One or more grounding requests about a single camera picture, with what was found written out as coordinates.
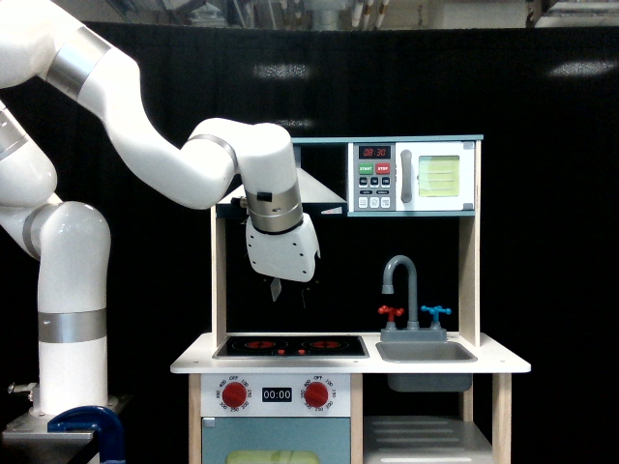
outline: digital display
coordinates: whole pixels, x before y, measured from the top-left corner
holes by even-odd
[[[282,387],[269,387],[262,389],[263,403],[291,403],[292,389]]]
[[[390,160],[391,147],[387,146],[365,146],[359,147],[359,160]]]

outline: microwave window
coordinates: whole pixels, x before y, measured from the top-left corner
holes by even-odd
[[[460,157],[419,157],[419,196],[459,196]]]

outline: white countertop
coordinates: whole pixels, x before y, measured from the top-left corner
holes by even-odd
[[[320,333],[273,333],[273,335],[317,335]],[[482,333],[481,346],[473,347],[459,333],[448,333],[448,341],[461,344],[477,357],[474,362],[385,362],[376,343],[380,333],[330,333],[360,335],[366,344],[368,358],[252,358],[213,359],[216,352],[211,333],[203,333],[170,367],[175,374],[206,373],[519,373],[529,372],[531,364]],[[264,335],[264,333],[229,333],[229,335]]]

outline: black curtain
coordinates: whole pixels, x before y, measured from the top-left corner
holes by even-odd
[[[147,114],[179,147],[211,117],[276,122],[293,136],[482,134],[482,331],[533,365],[514,379],[514,462],[606,457],[619,31],[91,27],[138,62]],[[282,73],[279,65],[294,66]],[[135,395],[130,462],[186,460],[187,378],[169,366],[210,330],[209,213],[136,180],[101,123],[39,79],[0,99],[54,162],[61,198],[92,204],[110,225],[109,385]],[[322,154],[309,167],[329,177],[332,163],[342,161]],[[231,323],[378,330],[381,266],[397,252],[427,270],[423,298],[457,308],[456,223],[379,222],[317,220],[320,283],[284,284],[279,305],[268,303],[268,282],[249,272],[241,228],[230,224]],[[365,246],[373,252],[361,253]],[[0,269],[0,385],[36,381],[37,262],[3,233]],[[489,438],[489,379],[475,382],[476,423]],[[425,398],[389,393],[380,379],[367,385],[369,413],[402,403],[404,413],[431,412]],[[391,402],[372,401],[372,389]],[[438,409],[450,414],[454,398],[445,401]],[[27,406],[3,394],[0,426]]]

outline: oven knob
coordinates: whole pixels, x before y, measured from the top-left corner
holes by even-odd
[[[248,398],[248,391],[239,382],[232,382],[225,386],[221,399],[226,406],[230,408],[240,408],[245,404],[245,400]]]
[[[329,401],[329,391],[320,382],[312,382],[306,387],[306,403],[312,408],[321,408]]]

